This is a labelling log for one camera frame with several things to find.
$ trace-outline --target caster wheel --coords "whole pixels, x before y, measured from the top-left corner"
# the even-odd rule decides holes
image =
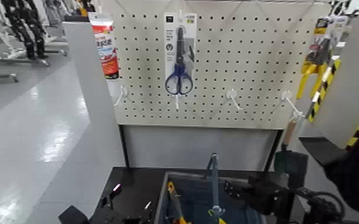
[[[65,50],[60,50],[60,52],[61,52],[61,54],[62,54],[63,56],[67,56],[67,55],[68,55],[67,51],[65,51]]]
[[[13,81],[14,81],[14,82],[19,82],[18,77],[17,77],[17,74],[13,73],[13,74],[11,74],[10,76],[13,78]]]

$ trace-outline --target red and white package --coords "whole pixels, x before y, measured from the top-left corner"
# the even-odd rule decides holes
[[[104,77],[106,79],[117,79],[119,67],[117,47],[113,36],[113,20],[105,14],[89,13],[88,16],[95,34]]]

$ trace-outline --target scissors package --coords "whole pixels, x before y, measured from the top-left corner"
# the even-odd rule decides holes
[[[113,36],[113,20],[109,15],[89,13],[96,38],[101,66],[106,79],[118,78],[117,47]]]
[[[193,88],[197,14],[165,13],[165,77],[170,94],[187,94]]]

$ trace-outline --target scissors handle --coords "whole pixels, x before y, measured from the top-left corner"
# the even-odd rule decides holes
[[[169,88],[169,82],[170,83],[175,83],[176,84],[176,87],[175,89],[172,89],[172,88]],[[168,76],[168,78],[166,79],[166,83],[165,83],[165,87],[166,87],[166,91],[169,93],[169,94],[172,94],[172,95],[176,95],[176,94],[179,94],[180,92],[180,77],[175,74],[175,73],[172,73],[170,76]]]
[[[191,85],[191,86],[188,87],[188,89],[185,89],[185,91],[182,89],[182,83],[183,83],[184,80],[188,80],[189,84]],[[185,95],[185,94],[188,94],[189,92],[191,92],[191,90],[193,88],[193,82],[192,82],[191,76],[189,76],[188,73],[183,73],[179,77],[178,82],[179,82],[179,85],[180,85],[179,94]]]
[[[189,83],[190,86],[183,89],[184,82]],[[171,83],[174,83],[174,85],[176,85],[175,89],[169,88],[169,85]],[[192,90],[193,88],[192,78],[187,74],[185,70],[185,65],[175,64],[174,72],[166,79],[165,87],[167,92],[173,95],[176,94],[185,95]]]

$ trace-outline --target yellow tool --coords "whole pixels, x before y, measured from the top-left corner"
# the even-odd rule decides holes
[[[174,183],[169,181],[167,184],[168,192],[170,193],[171,202],[174,204],[175,209],[179,215],[178,224],[191,224],[191,222],[185,221],[184,214],[182,213],[181,203],[177,196]]]
[[[313,98],[315,92],[321,85],[321,80],[323,74],[327,69],[327,63],[330,60],[330,39],[324,39],[320,45],[316,45],[318,50],[313,51],[308,54],[304,65],[302,66],[302,79],[299,83],[298,93],[296,94],[296,99],[302,98],[304,94],[305,85],[308,81],[308,76],[314,73],[317,73],[316,82],[310,92],[310,98]]]
[[[213,210],[212,209],[209,209],[208,210],[208,214],[210,216],[213,216]],[[218,218],[218,224],[227,224],[222,218]]]

